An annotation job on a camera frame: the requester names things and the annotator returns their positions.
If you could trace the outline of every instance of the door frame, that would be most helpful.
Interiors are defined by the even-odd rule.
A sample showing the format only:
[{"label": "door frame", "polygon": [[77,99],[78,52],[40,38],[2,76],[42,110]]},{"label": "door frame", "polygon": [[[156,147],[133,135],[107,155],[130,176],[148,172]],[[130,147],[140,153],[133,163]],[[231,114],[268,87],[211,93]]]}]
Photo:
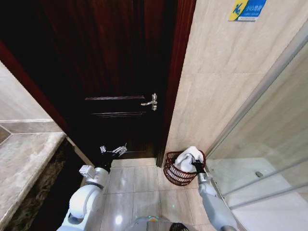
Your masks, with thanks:
[{"label": "door frame", "polygon": [[[156,165],[159,167],[162,166],[164,160],[171,119],[178,93],[195,6],[196,0],[177,1],[172,51],[167,80],[165,110],[162,115],[162,129],[157,144]],[[0,60],[15,76],[15,78],[17,78],[17,80],[24,86],[24,88],[33,96],[33,98],[41,105],[41,107],[49,114],[49,116],[58,124],[58,126],[73,140],[73,142],[82,144],[83,142],[78,141],[80,139],[79,136],[72,132],[73,130],[70,128],[67,121],[46,98],[44,93],[33,82],[27,72],[22,68],[19,62],[1,41]]]}]

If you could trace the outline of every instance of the beige wall tile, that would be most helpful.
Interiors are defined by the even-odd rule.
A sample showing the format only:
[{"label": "beige wall tile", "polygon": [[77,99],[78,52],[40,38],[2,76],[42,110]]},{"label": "beige wall tile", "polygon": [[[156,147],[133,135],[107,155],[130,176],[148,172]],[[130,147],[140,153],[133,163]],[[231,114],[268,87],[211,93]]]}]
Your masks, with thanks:
[{"label": "beige wall tile", "polygon": [[306,0],[271,0],[256,22],[229,22],[232,6],[197,1],[184,73],[266,73],[308,15]]},{"label": "beige wall tile", "polygon": [[0,120],[50,119],[50,116],[1,62],[0,109]]},{"label": "beige wall tile", "polygon": [[190,82],[189,97],[178,97],[170,126],[166,152],[184,150],[191,145],[205,151],[258,84],[260,74],[183,75]]},{"label": "beige wall tile", "polygon": [[279,170],[307,156],[307,56],[308,44],[271,84],[211,158],[264,157]]}]

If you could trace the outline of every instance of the marble countertop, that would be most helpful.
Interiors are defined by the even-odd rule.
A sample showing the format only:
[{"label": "marble countertop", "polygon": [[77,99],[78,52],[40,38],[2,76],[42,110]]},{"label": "marble countertop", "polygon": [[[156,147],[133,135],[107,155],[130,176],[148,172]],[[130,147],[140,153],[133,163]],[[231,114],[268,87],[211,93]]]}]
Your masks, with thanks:
[{"label": "marble countertop", "polygon": [[65,134],[13,134],[0,146],[0,230],[12,218]]}]

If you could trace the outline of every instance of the floor tile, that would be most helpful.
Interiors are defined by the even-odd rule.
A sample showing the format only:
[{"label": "floor tile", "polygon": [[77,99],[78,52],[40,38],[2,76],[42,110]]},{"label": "floor tile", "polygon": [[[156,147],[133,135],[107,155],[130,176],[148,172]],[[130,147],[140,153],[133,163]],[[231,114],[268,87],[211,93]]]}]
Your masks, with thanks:
[{"label": "floor tile", "polygon": [[190,182],[188,185],[184,186],[185,189],[197,189],[199,187],[198,185],[198,177],[195,177],[192,182]]},{"label": "floor tile", "polygon": [[159,191],[134,192],[133,220],[147,216],[162,216]]},{"label": "floor tile", "polygon": [[162,216],[171,222],[193,224],[185,190],[160,191]]},{"label": "floor tile", "polygon": [[100,213],[93,214],[93,217],[91,218],[91,222],[89,223],[89,226],[87,227],[89,230],[100,230],[102,225],[102,216]]},{"label": "floor tile", "polygon": [[110,171],[110,182],[108,193],[131,193],[134,190],[133,167],[112,168]]},{"label": "floor tile", "polygon": [[209,224],[198,189],[185,189],[194,225]]},{"label": "floor tile", "polygon": [[108,176],[107,176],[107,179],[106,179],[106,183],[105,183],[104,188],[103,188],[103,193],[104,194],[108,194],[108,189],[109,189],[109,184],[110,184],[110,177],[111,177],[111,175],[109,173]]},{"label": "floor tile", "polygon": [[133,193],[108,194],[101,231],[123,231],[132,222]]},{"label": "floor tile", "polygon": [[111,167],[141,167],[141,166],[156,166],[156,158],[114,160],[111,164]]},{"label": "floor tile", "polygon": [[183,186],[177,186],[175,184],[172,184],[168,179],[165,177],[163,173],[162,168],[157,168],[157,174],[158,174],[158,185],[159,185],[159,190],[182,190],[184,189]]},{"label": "floor tile", "polygon": [[198,231],[216,231],[211,224],[208,225],[194,225],[194,228]]},{"label": "floor tile", "polygon": [[159,188],[156,167],[136,167],[134,174],[134,192],[158,190]]},{"label": "floor tile", "polygon": [[106,204],[106,198],[107,198],[107,194],[103,194],[102,206],[99,208],[99,212],[100,212],[101,215],[104,214],[104,209],[105,209],[105,204]]}]

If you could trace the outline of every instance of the shower floor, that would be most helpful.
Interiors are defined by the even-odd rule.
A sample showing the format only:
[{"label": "shower floor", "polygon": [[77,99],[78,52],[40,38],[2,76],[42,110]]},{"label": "shower floor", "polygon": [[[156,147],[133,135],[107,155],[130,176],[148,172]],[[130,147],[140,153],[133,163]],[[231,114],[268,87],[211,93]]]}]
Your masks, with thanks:
[{"label": "shower floor", "polygon": [[[265,158],[209,159],[207,166],[223,195],[258,179],[256,171],[264,176],[275,171]],[[233,206],[289,187],[288,181],[277,174],[231,193],[225,200]],[[249,231],[306,230],[308,227],[308,203],[297,192],[245,205],[232,212]]]}]

